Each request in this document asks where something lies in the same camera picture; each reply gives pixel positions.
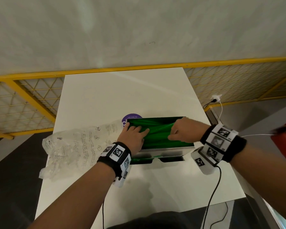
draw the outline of plastic bag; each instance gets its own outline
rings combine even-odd
[[[39,178],[56,180],[84,173],[98,160],[108,144],[115,142],[122,132],[121,120],[110,124],[56,132],[43,139],[42,147],[49,155],[48,163]]]

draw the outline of green cloth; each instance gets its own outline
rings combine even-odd
[[[141,132],[147,128],[150,129],[148,135],[144,138],[142,149],[161,149],[174,147],[189,147],[194,146],[193,143],[181,141],[170,141],[168,135],[177,119],[182,117],[160,117],[160,118],[137,118],[127,119],[131,126],[142,126]]]

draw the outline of hand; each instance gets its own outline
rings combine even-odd
[[[131,126],[129,129],[129,122],[124,126],[117,141],[124,143],[131,151],[131,155],[137,154],[144,143],[144,137],[149,133],[149,128],[144,132],[140,132],[141,126]]]
[[[200,141],[209,127],[209,125],[202,122],[183,117],[182,119],[176,120],[167,138],[168,140],[194,143]]]

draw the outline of round purple label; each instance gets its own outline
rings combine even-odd
[[[135,113],[131,113],[131,114],[124,116],[122,119],[123,126],[125,126],[126,124],[126,119],[135,119],[135,118],[142,118],[142,117]]]

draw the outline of power outlet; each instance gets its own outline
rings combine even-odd
[[[213,95],[211,99],[212,99],[212,100],[216,99],[216,100],[217,100],[217,102],[219,102],[219,101],[220,101],[221,96],[222,96],[222,94],[220,94],[220,95]]]

